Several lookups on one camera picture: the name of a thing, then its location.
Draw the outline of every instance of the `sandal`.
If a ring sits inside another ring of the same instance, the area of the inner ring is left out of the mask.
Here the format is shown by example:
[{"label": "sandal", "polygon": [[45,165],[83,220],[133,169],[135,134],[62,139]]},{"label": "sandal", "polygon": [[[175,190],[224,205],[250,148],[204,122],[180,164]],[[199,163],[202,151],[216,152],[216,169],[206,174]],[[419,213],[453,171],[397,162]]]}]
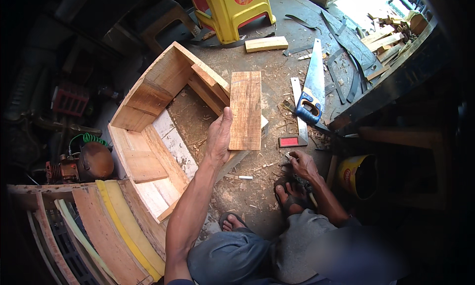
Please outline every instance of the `sandal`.
[{"label": "sandal", "polygon": [[241,219],[240,216],[236,215],[235,213],[233,212],[224,212],[221,217],[219,218],[219,228],[221,228],[222,231],[223,230],[223,224],[224,224],[224,220],[228,220],[228,216],[229,215],[234,215],[239,222],[241,222],[242,224],[244,224],[245,227],[238,227],[238,228],[233,228],[233,231],[240,231],[240,232],[248,232],[248,233],[254,233],[252,230],[249,229],[249,227],[247,226],[247,224]]},{"label": "sandal", "polygon": [[[293,183],[298,184],[297,179],[295,179],[293,177],[281,177],[274,183],[274,196],[276,197],[277,203],[279,204],[279,207],[282,210],[282,215],[283,215],[284,218],[287,218],[287,217],[290,216],[289,215],[290,214],[290,206],[293,205],[293,204],[300,205],[302,208],[304,208],[304,210],[305,209],[311,209],[311,206],[309,205],[309,203],[307,201],[305,201],[304,199],[295,197],[295,196],[293,196],[293,195],[291,195],[290,193],[287,192],[287,187],[285,186],[285,184],[287,182],[289,182],[291,185]],[[287,199],[285,200],[285,202],[283,204],[282,204],[282,201],[280,201],[280,197],[277,195],[277,192],[276,192],[277,185],[282,185],[282,187],[284,187],[285,192],[288,194],[288,197],[287,197]]]}]

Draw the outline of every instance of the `bucket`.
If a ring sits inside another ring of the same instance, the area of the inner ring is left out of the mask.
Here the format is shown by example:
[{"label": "bucket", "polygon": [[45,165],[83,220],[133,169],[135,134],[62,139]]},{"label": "bucket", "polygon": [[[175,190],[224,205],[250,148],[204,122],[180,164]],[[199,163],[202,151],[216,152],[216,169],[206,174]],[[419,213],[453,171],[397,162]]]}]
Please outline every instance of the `bucket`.
[{"label": "bucket", "polygon": [[349,193],[361,200],[369,199],[377,189],[376,156],[349,157],[338,166],[338,181]]}]

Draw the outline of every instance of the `yellow plastic stool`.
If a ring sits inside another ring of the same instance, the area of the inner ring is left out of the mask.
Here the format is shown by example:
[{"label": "yellow plastic stool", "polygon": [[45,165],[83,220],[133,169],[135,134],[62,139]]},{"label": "yellow plastic stool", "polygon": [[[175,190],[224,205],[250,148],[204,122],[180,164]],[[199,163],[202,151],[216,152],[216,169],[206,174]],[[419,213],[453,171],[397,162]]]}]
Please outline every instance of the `yellow plastic stool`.
[{"label": "yellow plastic stool", "polygon": [[[276,17],[272,15],[269,0],[192,0],[195,15],[202,26],[216,32],[222,44],[239,41],[238,28],[267,15],[271,24]],[[205,13],[210,9],[211,15]]]}]

